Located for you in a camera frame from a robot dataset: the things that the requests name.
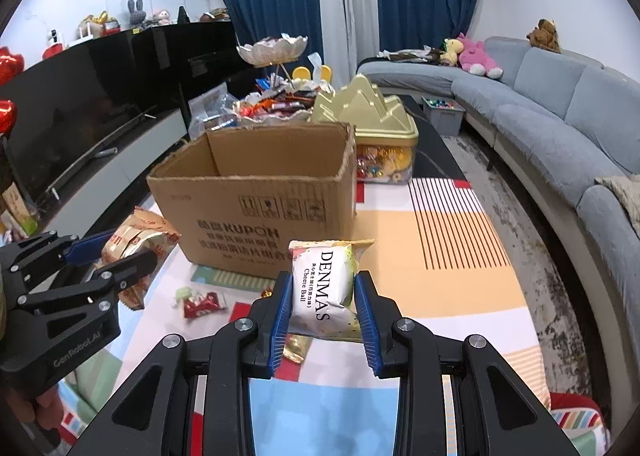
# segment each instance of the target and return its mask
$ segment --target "gold lid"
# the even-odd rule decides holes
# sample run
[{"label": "gold lid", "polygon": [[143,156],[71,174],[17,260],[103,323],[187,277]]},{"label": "gold lid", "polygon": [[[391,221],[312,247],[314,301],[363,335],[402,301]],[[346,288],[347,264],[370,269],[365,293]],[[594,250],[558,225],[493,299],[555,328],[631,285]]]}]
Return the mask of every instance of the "gold lid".
[{"label": "gold lid", "polygon": [[380,88],[363,74],[357,74],[335,96],[319,92],[311,121],[351,123],[356,126],[357,143],[401,146],[418,143],[418,129],[400,98],[385,98]]}]

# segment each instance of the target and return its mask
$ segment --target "white snack wrapper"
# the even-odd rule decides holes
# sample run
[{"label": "white snack wrapper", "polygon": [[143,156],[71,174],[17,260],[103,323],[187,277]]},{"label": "white snack wrapper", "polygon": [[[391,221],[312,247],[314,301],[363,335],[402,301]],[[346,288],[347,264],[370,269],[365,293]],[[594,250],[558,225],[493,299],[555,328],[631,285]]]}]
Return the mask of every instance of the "white snack wrapper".
[{"label": "white snack wrapper", "polygon": [[350,309],[358,259],[373,241],[292,241],[293,303],[289,332],[318,339],[360,341]]}]

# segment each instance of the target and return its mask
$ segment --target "fragile symbol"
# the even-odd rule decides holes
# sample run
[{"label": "fragile symbol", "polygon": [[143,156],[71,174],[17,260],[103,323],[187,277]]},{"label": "fragile symbol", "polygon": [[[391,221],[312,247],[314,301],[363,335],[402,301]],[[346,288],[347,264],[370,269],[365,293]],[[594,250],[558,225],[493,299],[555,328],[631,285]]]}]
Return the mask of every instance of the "fragile symbol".
[{"label": "fragile symbol", "polygon": [[280,212],[278,211],[278,204],[276,198],[258,197],[260,201],[260,210],[264,217],[270,217],[271,219],[280,219]]},{"label": "fragile symbol", "polygon": [[306,219],[324,221],[324,203],[321,200],[305,200]]},{"label": "fragile symbol", "polygon": [[302,220],[302,209],[300,208],[300,200],[296,198],[282,198],[282,211],[285,219],[294,221]]},{"label": "fragile symbol", "polygon": [[260,217],[260,212],[253,196],[238,196],[238,200],[245,216]]}]

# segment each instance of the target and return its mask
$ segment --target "black table top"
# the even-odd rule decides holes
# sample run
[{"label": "black table top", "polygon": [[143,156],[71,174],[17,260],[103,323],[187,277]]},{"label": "black table top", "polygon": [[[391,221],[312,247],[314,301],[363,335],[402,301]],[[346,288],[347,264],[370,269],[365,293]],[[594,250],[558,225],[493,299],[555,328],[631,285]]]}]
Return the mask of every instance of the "black table top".
[{"label": "black table top", "polygon": [[420,137],[415,153],[414,178],[446,178],[465,180],[442,137],[425,117],[421,106],[412,97],[400,96],[406,111],[414,117]]}]

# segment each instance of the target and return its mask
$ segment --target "red candy wrapper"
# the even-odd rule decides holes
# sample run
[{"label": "red candy wrapper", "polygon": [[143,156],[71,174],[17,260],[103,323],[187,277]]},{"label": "red candy wrapper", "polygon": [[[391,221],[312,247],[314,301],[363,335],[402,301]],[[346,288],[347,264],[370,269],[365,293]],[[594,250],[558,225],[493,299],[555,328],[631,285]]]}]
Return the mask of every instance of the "red candy wrapper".
[{"label": "red candy wrapper", "polygon": [[185,319],[194,319],[208,315],[217,310],[226,308],[224,301],[218,298],[218,294],[210,291],[205,295],[193,295],[182,301],[182,314]]}]

